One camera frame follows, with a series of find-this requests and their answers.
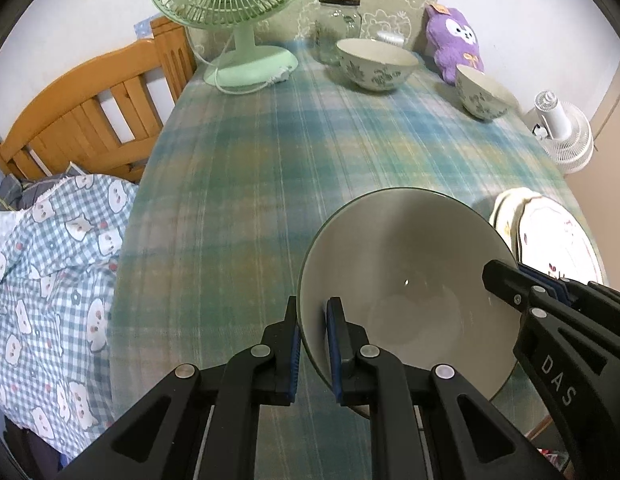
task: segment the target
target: jar lid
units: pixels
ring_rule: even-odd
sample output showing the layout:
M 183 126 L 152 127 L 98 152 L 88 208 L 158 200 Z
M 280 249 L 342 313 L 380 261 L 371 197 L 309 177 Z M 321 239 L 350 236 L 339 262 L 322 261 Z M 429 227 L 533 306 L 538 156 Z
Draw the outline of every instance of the jar lid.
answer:
M 320 4 L 343 5 L 347 7 L 359 7 L 361 0 L 319 0 Z

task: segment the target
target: green desk fan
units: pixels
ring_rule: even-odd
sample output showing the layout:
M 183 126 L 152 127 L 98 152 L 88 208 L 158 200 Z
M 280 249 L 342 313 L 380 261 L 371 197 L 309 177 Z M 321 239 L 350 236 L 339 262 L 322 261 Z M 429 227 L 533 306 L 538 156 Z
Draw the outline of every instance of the green desk fan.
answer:
M 273 45 L 254 44 L 254 22 L 282 10 L 291 0 L 153 0 L 168 18 L 186 27 L 233 28 L 235 50 L 211 62 L 205 82 L 221 89 L 267 86 L 286 78 L 297 66 L 294 54 Z

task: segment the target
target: glass jar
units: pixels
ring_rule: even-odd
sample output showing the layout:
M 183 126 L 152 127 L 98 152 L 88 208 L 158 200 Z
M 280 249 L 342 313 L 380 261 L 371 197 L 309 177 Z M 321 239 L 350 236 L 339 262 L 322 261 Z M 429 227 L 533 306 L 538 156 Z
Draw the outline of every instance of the glass jar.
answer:
M 361 35 L 361 0 L 319 0 L 316 19 L 316 48 L 326 64 L 339 64 L 338 40 Z

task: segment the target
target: checkered blanket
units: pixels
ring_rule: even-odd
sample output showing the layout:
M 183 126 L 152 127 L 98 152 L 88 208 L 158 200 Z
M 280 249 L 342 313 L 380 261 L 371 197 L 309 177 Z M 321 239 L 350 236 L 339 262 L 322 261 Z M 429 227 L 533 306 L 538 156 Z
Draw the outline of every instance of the checkered blanket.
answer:
M 198 71 L 149 160 L 123 243 L 110 322 L 117 415 L 183 362 L 210 367 L 282 319 L 321 225 L 375 189 L 434 189 L 488 218 L 525 186 L 583 215 L 561 174 L 514 115 L 482 123 L 427 67 L 373 94 L 291 46 L 289 81 L 227 96 Z M 515 374 L 501 408 L 518 427 L 544 416 Z M 301 358 L 297 401 L 261 411 L 255 477 L 371 477 L 368 423 L 339 408 Z
M 107 323 L 135 195 L 111 176 L 68 178 L 0 245 L 0 406 L 70 458 L 114 420 Z

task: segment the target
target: stuffed animal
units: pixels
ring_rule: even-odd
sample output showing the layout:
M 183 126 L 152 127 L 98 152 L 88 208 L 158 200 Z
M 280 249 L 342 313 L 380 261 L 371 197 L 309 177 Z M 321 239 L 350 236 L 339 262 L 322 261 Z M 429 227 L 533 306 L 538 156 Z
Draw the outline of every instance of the stuffed animal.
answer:
M 434 62 L 449 85 L 456 82 L 456 65 L 464 64 L 484 71 L 484 62 L 479 56 L 479 43 L 468 20 L 457 9 L 448 9 L 439 4 L 426 6 L 429 21 L 426 27 L 427 40 L 436 49 Z

